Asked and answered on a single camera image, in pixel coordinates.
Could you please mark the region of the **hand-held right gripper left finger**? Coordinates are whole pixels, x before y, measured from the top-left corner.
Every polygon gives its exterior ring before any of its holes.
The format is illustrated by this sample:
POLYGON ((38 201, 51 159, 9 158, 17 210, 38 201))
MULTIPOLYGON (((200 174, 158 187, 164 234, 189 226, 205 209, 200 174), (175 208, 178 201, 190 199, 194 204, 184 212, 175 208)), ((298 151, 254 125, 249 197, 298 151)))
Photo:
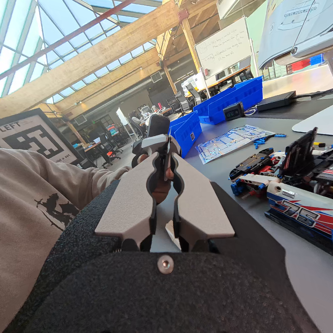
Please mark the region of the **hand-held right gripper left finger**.
POLYGON ((98 236, 118 237, 122 248, 135 243, 139 251, 150 252, 156 232, 156 200, 152 192, 159 179, 160 154, 123 175, 96 229, 98 236))

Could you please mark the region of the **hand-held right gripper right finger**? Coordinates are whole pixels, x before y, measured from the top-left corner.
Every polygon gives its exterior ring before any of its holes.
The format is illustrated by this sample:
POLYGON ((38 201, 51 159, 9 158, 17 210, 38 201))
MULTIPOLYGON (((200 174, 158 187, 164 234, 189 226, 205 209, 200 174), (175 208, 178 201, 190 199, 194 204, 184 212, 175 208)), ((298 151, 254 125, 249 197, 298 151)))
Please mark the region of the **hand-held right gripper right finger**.
POLYGON ((232 238, 234 228, 210 180, 176 153, 171 154, 174 235, 181 250, 191 252, 215 239, 232 238))

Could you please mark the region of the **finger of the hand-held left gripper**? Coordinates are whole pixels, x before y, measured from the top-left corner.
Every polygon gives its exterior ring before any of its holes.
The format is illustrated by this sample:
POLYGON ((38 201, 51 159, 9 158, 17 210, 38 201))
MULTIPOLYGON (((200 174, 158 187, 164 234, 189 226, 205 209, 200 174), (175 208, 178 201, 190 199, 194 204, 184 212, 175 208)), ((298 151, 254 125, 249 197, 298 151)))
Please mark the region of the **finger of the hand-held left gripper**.
POLYGON ((181 156, 181 147, 173 136, 169 136, 169 154, 171 153, 181 156))
POLYGON ((164 151, 168 145, 169 136, 165 134, 148 137, 142 141, 142 154, 152 155, 158 151, 164 151))

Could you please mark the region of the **holographic sticker sheet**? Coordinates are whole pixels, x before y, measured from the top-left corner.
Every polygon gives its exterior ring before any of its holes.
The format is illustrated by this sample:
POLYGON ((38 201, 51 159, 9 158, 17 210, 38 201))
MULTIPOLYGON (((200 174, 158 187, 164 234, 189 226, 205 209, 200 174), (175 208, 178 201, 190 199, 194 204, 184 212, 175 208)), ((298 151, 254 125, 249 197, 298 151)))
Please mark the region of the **holographic sticker sheet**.
POLYGON ((195 148, 202 163, 206 164, 250 144, 257 139, 275 134, 275 132, 267 131, 259 127, 244 125, 233 128, 223 135, 198 144, 195 148))

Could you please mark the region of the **wooden background desk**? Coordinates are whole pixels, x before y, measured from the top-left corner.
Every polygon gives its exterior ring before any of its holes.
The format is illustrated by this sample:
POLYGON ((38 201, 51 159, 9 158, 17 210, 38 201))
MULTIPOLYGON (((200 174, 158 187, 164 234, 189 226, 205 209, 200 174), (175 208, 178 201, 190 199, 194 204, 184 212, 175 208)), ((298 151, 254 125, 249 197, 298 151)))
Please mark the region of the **wooden background desk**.
POLYGON ((144 119, 148 119, 151 115, 157 114, 157 115, 163 115, 163 114, 170 114, 172 111, 172 108, 165 108, 159 110, 154 110, 153 108, 150 108, 149 106, 143 106, 139 112, 142 115, 144 119))

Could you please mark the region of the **black desk mat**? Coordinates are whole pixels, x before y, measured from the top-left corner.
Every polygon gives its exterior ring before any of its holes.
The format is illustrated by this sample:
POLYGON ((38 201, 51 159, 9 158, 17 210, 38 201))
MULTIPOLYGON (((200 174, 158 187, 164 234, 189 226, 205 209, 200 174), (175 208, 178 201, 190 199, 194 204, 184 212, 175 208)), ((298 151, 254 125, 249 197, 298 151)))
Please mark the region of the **black desk mat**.
POLYGON ((287 106, 256 112, 246 118, 304 120, 333 105, 333 99, 294 102, 287 106))

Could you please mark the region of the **person's left hand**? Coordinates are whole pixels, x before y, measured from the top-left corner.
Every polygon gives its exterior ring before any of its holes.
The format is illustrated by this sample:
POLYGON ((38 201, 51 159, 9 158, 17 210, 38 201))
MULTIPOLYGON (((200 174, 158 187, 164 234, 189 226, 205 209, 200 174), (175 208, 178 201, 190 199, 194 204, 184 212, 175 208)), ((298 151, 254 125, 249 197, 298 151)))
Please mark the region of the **person's left hand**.
POLYGON ((170 168, 169 162, 167 169, 165 169, 164 166, 161 166, 160 169, 158 168, 156 173, 153 174, 152 178, 148 181, 146 187, 149 190, 152 198, 154 198, 156 205, 162 203, 168 196, 173 178, 174 174, 170 168))

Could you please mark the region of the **narrow blue plastic bin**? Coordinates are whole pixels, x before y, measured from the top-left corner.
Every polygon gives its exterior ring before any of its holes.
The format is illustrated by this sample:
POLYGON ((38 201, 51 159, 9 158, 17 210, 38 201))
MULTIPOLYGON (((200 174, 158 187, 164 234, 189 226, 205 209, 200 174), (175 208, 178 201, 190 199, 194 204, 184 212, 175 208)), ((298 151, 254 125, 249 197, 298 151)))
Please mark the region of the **narrow blue plastic bin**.
POLYGON ((169 135, 180 145, 182 158, 185 158, 201 133, 202 127, 196 111, 171 121, 169 125, 169 135))

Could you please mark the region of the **black office chair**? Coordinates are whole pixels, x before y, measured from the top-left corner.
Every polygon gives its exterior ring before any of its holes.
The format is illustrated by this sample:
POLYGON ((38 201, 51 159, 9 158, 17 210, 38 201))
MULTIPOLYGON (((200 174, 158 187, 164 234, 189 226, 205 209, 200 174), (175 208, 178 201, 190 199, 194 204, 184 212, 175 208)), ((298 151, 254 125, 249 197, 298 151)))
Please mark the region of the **black office chair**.
POLYGON ((181 113, 181 105, 178 102, 178 100, 175 98, 175 96, 167 98, 166 101, 169 104, 170 108, 172 109, 171 113, 173 114, 181 113))
POLYGON ((195 105, 197 106, 198 104, 201 104, 202 103, 202 98, 201 98, 200 94, 196 91, 194 86, 191 83, 188 83, 186 85, 186 88, 191 93, 191 95, 193 96, 193 98, 195 100, 195 105))
POLYGON ((110 144, 110 142, 107 140, 106 135, 104 132, 99 132, 99 138, 101 141, 101 147, 102 147, 102 156, 105 159, 105 163, 102 164, 102 167, 106 169, 106 165, 113 165, 112 161, 115 159, 121 159, 121 157, 116 156, 116 153, 120 152, 122 153, 122 150, 115 149, 115 147, 110 144))
POLYGON ((177 102, 180 104, 182 114, 188 114, 193 111, 193 109, 190 106, 189 101, 185 98, 185 96, 180 91, 178 91, 174 95, 174 97, 177 100, 177 102))

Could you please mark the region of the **narrow standing whiteboard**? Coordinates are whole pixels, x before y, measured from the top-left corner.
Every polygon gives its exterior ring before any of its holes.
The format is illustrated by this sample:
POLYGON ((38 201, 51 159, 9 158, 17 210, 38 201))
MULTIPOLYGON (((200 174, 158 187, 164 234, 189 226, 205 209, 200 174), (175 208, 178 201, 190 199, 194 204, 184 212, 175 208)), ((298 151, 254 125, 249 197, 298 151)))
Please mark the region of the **narrow standing whiteboard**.
POLYGON ((126 117, 124 116, 124 114, 123 114, 123 112, 121 111, 120 108, 117 109, 116 114, 117 114, 117 116, 118 116, 118 118, 119 118, 121 124, 122 124, 123 127, 125 128, 127 134, 128 134, 129 137, 131 138, 131 134, 130 134, 130 132, 129 132, 128 129, 127 129, 127 125, 128 125, 127 119, 126 119, 126 117))

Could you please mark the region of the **pile of blue pins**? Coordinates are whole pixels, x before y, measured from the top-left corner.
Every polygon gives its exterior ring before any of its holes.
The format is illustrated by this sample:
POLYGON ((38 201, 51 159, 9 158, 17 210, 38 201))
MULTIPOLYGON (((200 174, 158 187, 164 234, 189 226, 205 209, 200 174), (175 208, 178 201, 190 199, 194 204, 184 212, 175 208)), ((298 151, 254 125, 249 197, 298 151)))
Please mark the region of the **pile of blue pins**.
POLYGON ((286 134, 272 134, 272 135, 268 135, 268 136, 256 139, 255 141, 253 141, 253 144, 255 146, 255 149, 257 150, 257 149, 259 149, 260 145, 265 144, 271 138, 285 138, 285 137, 287 137, 286 134))

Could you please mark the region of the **toy brick race car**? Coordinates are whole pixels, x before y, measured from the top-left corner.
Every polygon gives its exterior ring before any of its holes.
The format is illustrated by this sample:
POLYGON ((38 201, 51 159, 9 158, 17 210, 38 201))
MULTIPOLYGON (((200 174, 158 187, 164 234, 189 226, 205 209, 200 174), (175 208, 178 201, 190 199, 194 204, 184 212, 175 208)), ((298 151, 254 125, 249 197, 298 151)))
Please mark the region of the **toy brick race car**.
POLYGON ((235 196, 266 196, 264 214, 328 254, 333 254, 332 146, 314 146, 317 127, 284 152, 267 148, 229 173, 235 196))

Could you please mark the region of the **large whiteboard with writing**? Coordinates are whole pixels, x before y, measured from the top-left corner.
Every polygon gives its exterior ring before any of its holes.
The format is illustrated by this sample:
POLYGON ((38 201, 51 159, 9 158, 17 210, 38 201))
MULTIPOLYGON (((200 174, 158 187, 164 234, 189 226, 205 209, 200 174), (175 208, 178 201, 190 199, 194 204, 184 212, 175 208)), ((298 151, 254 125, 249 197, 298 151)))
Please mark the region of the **large whiteboard with writing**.
POLYGON ((233 22, 195 45, 207 80, 252 55, 246 17, 233 22))

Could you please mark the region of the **person's beige printed hoodie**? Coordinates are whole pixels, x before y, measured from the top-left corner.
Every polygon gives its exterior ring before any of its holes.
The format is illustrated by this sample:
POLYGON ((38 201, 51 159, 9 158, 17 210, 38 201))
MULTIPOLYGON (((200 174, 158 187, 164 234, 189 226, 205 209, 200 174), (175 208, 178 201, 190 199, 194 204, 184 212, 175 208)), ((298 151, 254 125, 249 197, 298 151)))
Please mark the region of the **person's beige printed hoodie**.
POLYGON ((1 332, 30 294, 50 250, 78 214, 66 198, 72 171, 30 151, 1 149, 1 332))

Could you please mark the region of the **black flat box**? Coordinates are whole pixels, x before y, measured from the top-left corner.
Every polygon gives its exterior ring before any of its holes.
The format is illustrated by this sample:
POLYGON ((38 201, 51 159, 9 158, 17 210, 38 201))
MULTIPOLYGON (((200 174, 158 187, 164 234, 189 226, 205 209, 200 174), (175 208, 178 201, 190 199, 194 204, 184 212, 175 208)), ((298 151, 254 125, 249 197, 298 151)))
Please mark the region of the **black flat box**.
POLYGON ((296 91, 290 91, 287 93, 265 98, 256 105, 257 111, 262 112, 266 110, 288 106, 294 102, 295 96, 296 96, 296 91))

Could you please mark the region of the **white stand base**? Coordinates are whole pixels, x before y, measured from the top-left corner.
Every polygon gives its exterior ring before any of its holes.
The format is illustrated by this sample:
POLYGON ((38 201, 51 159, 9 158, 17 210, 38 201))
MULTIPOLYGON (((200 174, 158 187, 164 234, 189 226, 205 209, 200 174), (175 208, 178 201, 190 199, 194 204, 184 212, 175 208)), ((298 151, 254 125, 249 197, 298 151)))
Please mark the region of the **white stand base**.
POLYGON ((292 127, 292 131, 298 133, 306 133, 317 127, 319 135, 333 135, 333 106, 329 106, 324 110, 302 120, 292 127))

